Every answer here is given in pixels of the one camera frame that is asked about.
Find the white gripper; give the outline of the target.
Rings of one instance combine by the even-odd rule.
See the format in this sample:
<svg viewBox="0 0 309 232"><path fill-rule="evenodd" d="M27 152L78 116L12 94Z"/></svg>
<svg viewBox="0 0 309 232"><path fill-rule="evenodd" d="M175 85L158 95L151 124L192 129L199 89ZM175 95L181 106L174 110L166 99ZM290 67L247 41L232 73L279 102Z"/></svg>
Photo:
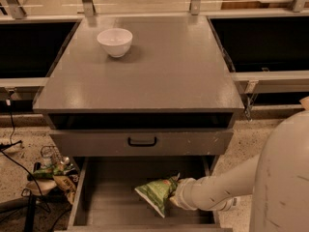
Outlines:
<svg viewBox="0 0 309 232"><path fill-rule="evenodd" d="M196 205L192 201L191 189L196 180L193 178L179 179L175 195L169 198L169 201L176 207L184 210L195 211Z"/></svg>

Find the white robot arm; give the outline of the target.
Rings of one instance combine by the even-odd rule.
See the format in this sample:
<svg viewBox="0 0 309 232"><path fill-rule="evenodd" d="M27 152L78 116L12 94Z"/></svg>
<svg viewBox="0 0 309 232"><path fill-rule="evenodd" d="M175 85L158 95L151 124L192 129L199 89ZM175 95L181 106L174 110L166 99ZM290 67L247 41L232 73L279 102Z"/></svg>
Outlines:
<svg viewBox="0 0 309 232"><path fill-rule="evenodd" d="M283 121L261 154L215 177L186 178L175 200L210 211L232 197L252 196L250 232L309 232L309 111Z"/></svg>

